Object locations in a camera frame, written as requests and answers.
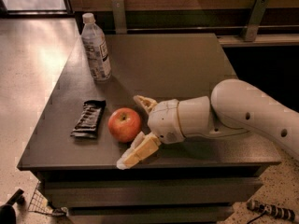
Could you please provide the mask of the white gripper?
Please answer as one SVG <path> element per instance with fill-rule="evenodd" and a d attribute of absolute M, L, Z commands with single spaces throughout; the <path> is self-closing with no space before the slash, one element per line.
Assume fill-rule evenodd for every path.
<path fill-rule="evenodd" d="M 182 134 L 178 119 L 178 100 L 162 101 L 141 95 L 133 97 L 135 103 L 149 114 L 148 126 L 151 133 L 140 132 L 131 146 L 117 161 L 120 170 L 130 169 L 141 161 L 155 153 L 161 142 L 175 144 L 182 142 L 185 137 Z"/>

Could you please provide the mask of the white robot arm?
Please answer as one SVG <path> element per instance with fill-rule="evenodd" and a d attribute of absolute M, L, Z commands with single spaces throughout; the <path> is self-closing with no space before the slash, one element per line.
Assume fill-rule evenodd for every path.
<path fill-rule="evenodd" d="M 299 159 L 299 113 L 239 79 L 218 83 L 209 97 L 156 102 L 137 95 L 135 102 L 148 114 L 150 133 L 139 133 L 117 161 L 130 169 L 162 144 L 187 138 L 218 139 L 254 132 L 279 144 Z"/>

